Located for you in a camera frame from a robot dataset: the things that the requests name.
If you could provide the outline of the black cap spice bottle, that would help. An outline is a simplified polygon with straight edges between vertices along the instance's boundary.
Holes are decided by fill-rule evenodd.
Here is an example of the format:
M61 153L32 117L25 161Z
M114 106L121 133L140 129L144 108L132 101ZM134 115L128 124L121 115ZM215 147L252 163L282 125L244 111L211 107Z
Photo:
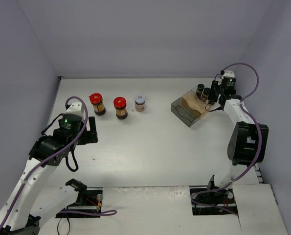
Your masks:
M204 84L200 83L197 85L197 89L196 89L196 96L198 98L201 97L202 93L203 93L203 90L204 90Z
M204 90L200 96L200 100L202 102L206 102L208 100L209 94L210 94L210 88L204 88Z

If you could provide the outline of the red lid chili sauce jar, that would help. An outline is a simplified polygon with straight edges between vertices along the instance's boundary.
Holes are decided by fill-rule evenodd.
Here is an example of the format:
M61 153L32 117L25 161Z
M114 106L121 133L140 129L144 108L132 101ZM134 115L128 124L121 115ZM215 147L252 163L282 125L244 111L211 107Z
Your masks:
M106 108L103 103L103 98L100 93L93 93L89 96L90 102L93 106L94 112L98 116L102 116L106 112Z

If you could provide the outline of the white lid sauce jar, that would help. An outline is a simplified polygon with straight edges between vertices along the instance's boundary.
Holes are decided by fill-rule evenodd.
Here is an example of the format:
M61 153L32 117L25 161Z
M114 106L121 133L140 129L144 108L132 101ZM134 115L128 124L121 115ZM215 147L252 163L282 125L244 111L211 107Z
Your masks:
M138 112L143 112L145 110L146 97L142 94L138 94L134 98L134 103L135 110Z

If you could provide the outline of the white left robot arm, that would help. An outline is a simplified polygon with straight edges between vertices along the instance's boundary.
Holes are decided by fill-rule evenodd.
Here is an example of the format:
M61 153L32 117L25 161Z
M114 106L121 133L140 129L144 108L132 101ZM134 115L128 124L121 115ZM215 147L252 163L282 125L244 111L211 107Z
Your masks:
M75 102L66 103L66 111L56 117L59 127L53 134L46 135L44 129L30 150L22 176L0 209L0 235L37 235L63 209L86 201L87 186L70 179L55 195L33 208L46 181L62 160L74 157L76 146L98 142L95 118L89 116L83 100L74 99Z

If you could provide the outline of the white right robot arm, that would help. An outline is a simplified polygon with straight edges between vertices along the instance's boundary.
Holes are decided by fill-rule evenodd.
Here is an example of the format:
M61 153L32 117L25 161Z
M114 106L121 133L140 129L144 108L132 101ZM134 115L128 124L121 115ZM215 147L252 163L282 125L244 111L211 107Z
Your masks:
M219 76L221 82L212 82L210 101L217 101L219 107L213 111L224 111L234 124L234 129L227 147L231 166L224 169L223 174L214 175L214 182L218 185L205 189L205 196L211 202L222 197L221 188L240 180L254 165L264 160L269 135L268 126L260 124L245 107L247 96L237 95L234 72L224 69Z

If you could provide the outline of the clear transparent bin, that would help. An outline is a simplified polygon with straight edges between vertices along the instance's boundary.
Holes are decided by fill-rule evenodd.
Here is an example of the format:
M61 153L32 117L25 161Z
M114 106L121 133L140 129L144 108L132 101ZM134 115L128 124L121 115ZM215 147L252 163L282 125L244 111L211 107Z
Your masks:
M216 110L220 110L220 105L216 105L216 102L209 102L208 100L206 101L206 110L208 112L214 112Z

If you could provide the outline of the amber transparent bin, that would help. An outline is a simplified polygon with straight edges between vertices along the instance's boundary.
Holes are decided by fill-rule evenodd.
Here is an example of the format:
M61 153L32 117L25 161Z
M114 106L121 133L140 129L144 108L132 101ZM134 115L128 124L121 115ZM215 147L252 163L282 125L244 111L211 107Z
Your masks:
M194 119L200 119L208 113L206 110L207 103L198 99L192 90L181 97L180 105Z

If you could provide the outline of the grey transparent bin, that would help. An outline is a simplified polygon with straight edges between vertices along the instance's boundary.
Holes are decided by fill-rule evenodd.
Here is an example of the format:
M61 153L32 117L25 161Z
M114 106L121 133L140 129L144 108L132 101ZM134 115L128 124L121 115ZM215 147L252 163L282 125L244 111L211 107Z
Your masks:
M171 112L189 128L201 117L201 113L190 108L186 100L182 97L171 104Z

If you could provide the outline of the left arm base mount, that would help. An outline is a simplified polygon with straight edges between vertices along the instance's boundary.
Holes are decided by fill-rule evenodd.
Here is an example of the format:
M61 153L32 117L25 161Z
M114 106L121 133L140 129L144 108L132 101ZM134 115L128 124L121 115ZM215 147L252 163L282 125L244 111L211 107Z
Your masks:
M55 218L100 218L99 215L92 215L101 212L102 202L98 200L98 195L103 195L102 188L88 188L81 199L63 209L64 211L86 212L89 215L74 212L58 213Z

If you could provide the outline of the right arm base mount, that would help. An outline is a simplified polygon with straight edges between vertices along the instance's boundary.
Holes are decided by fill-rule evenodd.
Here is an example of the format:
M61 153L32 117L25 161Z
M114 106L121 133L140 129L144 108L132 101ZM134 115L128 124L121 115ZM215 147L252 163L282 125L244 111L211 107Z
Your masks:
M223 189L217 192L201 193L197 199L193 199L192 214L194 216L202 215L238 215L238 209L231 188Z

